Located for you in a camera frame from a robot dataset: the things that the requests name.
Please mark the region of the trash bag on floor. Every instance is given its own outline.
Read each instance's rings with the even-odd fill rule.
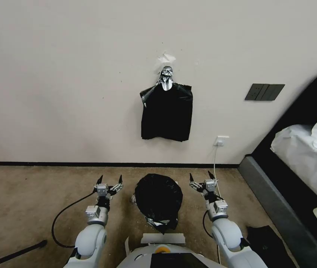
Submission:
[[[284,243],[270,226],[248,227],[250,247],[269,268],[296,268],[286,252]]]
[[[146,221],[164,234],[175,229],[183,194],[179,185],[170,177],[147,174],[135,188],[136,205]]]

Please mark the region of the plastic bag hanging on wall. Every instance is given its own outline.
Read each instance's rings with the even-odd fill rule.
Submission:
[[[143,102],[141,137],[162,137],[175,141],[189,138],[193,94],[191,86],[173,81],[173,70],[165,66],[156,85],[140,92]]]

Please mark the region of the bed frame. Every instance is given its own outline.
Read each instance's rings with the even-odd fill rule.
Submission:
[[[317,267],[317,195],[270,150],[275,134],[317,122],[317,78],[300,94],[239,171],[271,217],[300,267]]]

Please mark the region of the gray switch panel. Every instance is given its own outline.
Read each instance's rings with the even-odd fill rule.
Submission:
[[[254,101],[256,97],[258,96],[259,92],[261,91],[264,84],[252,84],[248,95],[245,97],[245,100],[252,100]]]
[[[271,84],[267,88],[266,92],[264,93],[263,97],[261,98],[262,101],[273,101],[279,95],[280,91],[284,87],[284,84]]]
[[[258,96],[256,97],[256,101],[260,101],[261,98],[263,97],[265,91],[267,90],[267,88],[269,87],[269,84],[263,84],[263,87],[261,88],[261,91],[259,92]]]
[[[284,86],[284,84],[253,84],[245,100],[273,101]]]

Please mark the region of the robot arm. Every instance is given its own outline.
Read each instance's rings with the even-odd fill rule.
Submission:
[[[82,230],[75,241],[75,248],[64,268],[96,268],[98,267],[102,249],[104,248],[107,233],[105,226],[110,210],[112,196],[123,187],[122,176],[115,186],[103,184],[102,176],[98,179],[94,188],[98,193],[96,205],[86,208],[88,226]]]
[[[263,260],[249,246],[241,247],[243,235],[238,225],[228,219],[228,204],[216,194],[217,179],[209,171],[210,179],[196,183],[190,174],[190,186],[206,200],[209,219],[213,222],[212,236],[222,249],[230,268],[267,268]]]

